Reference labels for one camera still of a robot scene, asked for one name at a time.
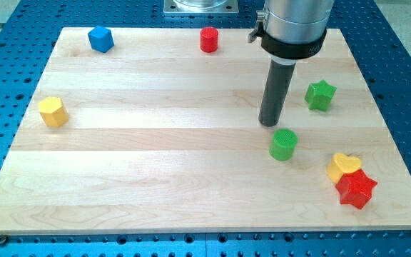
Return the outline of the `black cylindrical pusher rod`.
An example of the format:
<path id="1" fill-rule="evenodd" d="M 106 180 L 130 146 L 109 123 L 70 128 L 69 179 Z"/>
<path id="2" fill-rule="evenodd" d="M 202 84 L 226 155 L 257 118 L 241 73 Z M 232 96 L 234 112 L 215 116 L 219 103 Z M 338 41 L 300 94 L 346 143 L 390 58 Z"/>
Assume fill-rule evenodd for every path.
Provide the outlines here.
<path id="1" fill-rule="evenodd" d="M 271 60 L 258 117 L 262 125 L 271 127 L 278 123 L 295 64 L 296 61 L 279 63 Z"/>

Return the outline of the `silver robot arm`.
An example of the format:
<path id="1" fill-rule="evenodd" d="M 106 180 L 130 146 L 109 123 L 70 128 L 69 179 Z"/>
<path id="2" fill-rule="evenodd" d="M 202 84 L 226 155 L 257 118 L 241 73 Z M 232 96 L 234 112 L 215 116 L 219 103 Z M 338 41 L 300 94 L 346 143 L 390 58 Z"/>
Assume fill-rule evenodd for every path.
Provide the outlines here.
<path id="1" fill-rule="evenodd" d="M 295 65 L 321 50 L 333 5 L 333 0 L 266 0 L 257 11 L 248 42 L 261 39 L 261 47 L 270 55 L 259 113 L 262 125 L 277 125 Z"/>

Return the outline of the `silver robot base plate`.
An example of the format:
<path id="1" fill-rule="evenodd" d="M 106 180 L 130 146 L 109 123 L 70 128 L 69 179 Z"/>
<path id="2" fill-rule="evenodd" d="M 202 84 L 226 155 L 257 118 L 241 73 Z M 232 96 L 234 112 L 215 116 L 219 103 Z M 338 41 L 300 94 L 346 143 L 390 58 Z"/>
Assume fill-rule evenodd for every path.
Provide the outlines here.
<path id="1" fill-rule="evenodd" d="M 238 0 L 163 0 L 163 13 L 181 14 L 237 14 Z"/>

